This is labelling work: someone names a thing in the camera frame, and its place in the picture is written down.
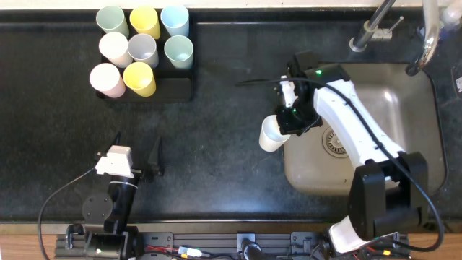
black tray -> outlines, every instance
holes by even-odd
[[[193,48],[193,67],[191,69],[176,69],[164,52],[165,42],[170,38],[170,34],[160,21],[160,12],[156,10],[159,17],[160,24],[160,38],[156,40],[157,52],[159,54],[159,65],[152,71],[154,72],[154,80],[156,82],[156,92],[150,97],[142,97],[136,94],[129,87],[126,88],[125,93],[118,98],[112,98],[104,95],[96,90],[96,96],[108,102],[138,102],[138,103],[183,103],[188,102],[193,97],[193,79],[194,67],[196,64],[196,48]],[[130,30],[128,39],[138,34],[138,32],[130,24],[131,10],[124,10],[125,18]],[[189,17],[189,36],[193,45],[195,45],[194,23]],[[101,56],[101,63],[110,63],[110,61]],[[121,76],[125,69],[118,68]]]

drain strainer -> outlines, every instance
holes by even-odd
[[[326,152],[337,158],[348,157],[347,151],[341,144],[339,138],[331,127],[327,128],[323,134],[323,146]]]

stainless steel sink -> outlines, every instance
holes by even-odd
[[[421,152],[428,163],[429,192],[445,180],[445,164],[435,96],[421,71],[406,75],[406,64],[342,64],[360,100],[385,133],[407,152]],[[307,194],[347,195],[354,169],[330,126],[292,136],[284,145],[289,182]]]

cup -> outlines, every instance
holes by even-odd
[[[290,134],[282,135],[276,115],[270,115],[263,120],[260,131],[260,147],[267,152],[274,152],[280,148],[288,139]]]
[[[130,13],[130,23],[138,33],[146,33],[154,39],[160,37],[159,17],[154,8],[140,6]]]
[[[134,62],[123,72],[123,81],[136,94],[142,97],[150,97],[156,91],[154,73],[148,64]]]
[[[144,62],[155,68],[159,64],[156,41],[151,35],[144,33],[135,35],[128,42],[128,53],[139,62]]]
[[[106,6],[96,14],[96,23],[106,33],[117,32],[128,38],[125,14],[119,6]]]
[[[126,68],[133,62],[128,54],[128,40],[119,32],[110,32],[101,38],[100,52],[119,68]]]
[[[99,64],[90,72],[90,84],[110,98],[119,98],[125,93],[125,84],[116,66]]]
[[[189,12],[184,6],[167,6],[160,12],[160,20],[170,36],[189,35]]]
[[[190,69],[193,66],[193,43],[187,37],[176,35],[165,42],[165,55],[177,69]]]

metal faucet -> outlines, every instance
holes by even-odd
[[[378,29],[378,24],[382,21],[385,14],[393,6],[395,0],[385,0],[375,11],[369,21],[362,26],[357,37],[350,40],[349,46],[353,51],[361,52],[366,49],[367,42],[374,40],[376,35],[382,35],[380,39],[391,39],[391,30],[399,23],[400,19],[390,30]],[[435,53],[438,40],[440,38],[440,15],[438,13],[438,4],[436,0],[422,0],[425,19],[425,38],[422,52],[406,67],[406,73],[409,76],[417,74],[432,58]]]

